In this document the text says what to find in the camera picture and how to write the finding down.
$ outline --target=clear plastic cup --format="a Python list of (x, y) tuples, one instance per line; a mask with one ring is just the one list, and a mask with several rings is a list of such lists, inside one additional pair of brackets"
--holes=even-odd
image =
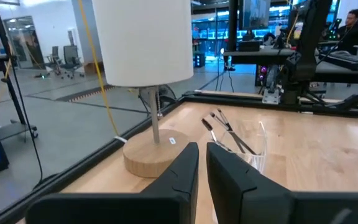
[[(218, 138), (218, 141), (222, 144), (221, 146), (226, 150), (230, 149), (231, 153), (237, 154), (237, 156), (248, 162), (263, 174), (267, 155), (267, 135), (264, 124), (261, 121), (249, 120), (229, 120), (229, 122), (234, 133), (236, 133), (256, 153), (256, 155), (246, 151), (245, 148), (245, 153), (241, 152), (234, 138), (227, 131)], [(214, 223), (218, 223), (214, 208), (212, 218)]]

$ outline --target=gray floor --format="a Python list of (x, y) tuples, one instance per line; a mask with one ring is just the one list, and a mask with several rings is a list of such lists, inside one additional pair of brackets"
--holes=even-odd
[[(231, 72), (234, 91), (256, 93), (259, 89), (254, 87), (255, 65), (236, 68), (235, 72)], [(201, 87), (215, 90), (217, 71), (216, 64), (209, 64), (206, 68), (195, 69), (193, 78), (170, 86), (177, 96)], [(78, 162), (110, 141), (115, 134), (101, 95), (93, 95), (74, 103), (56, 101), (63, 96), (98, 87), (96, 76), (74, 80), (57, 77), (43, 80), (32, 78), (35, 74), (20, 71), (17, 76), (29, 120), (39, 130), (36, 143), (46, 177)], [(225, 73), (223, 78), (221, 90), (231, 91), (228, 74)], [(4, 126), (9, 124), (10, 119), (17, 119), (17, 114), (5, 84), (0, 82), (0, 89), (5, 89), (0, 100), (0, 125)], [(358, 85), (347, 88), (346, 85), (328, 84), (327, 98), (341, 99), (357, 92)], [(146, 118), (143, 104), (133, 93), (115, 88), (107, 91), (107, 97), (110, 107), (115, 108), (111, 111), (120, 133)], [(11, 164), (9, 169), (0, 172), (0, 210), (29, 193), (40, 179), (29, 134), (26, 136), (27, 142), (24, 139), (25, 135), (21, 134), (2, 142)]]

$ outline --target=wooden lamp base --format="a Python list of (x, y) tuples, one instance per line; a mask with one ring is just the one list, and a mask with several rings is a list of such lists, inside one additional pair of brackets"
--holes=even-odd
[(157, 178), (189, 143), (178, 131), (160, 129), (160, 143), (155, 144), (151, 131), (140, 133), (124, 145), (125, 168), (139, 177)]

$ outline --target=wooden table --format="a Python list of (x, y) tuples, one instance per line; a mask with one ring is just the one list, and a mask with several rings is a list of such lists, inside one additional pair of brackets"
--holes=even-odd
[[(358, 119), (285, 111), (219, 106), (228, 120), (263, 122), (268, 141), (264, 174), (291, 190), (358, 191)], [(183, 103), (160, 121), (160, 128), (189, 135), (200, 149), (196, 223), (213, 223), (213, 204), (206, 173), (209, 132), (201, 124), (217, 106)], [(147, 130), (152, 137), (151, 129)], [(124, 168), (122, 149), (74, 181), (62, 192), (140, 192), (153, 179), (143, 179)]]

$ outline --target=man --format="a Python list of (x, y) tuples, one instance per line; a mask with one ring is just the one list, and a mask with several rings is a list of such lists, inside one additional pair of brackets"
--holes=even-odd
[(354, 46), (358, 45), (358, 9), (353, 9), (347, 14), (345, 25), (338, 29), (338, 37), (344, 38), (336, 50), (345, 50), (352, 55), (357, 54)]

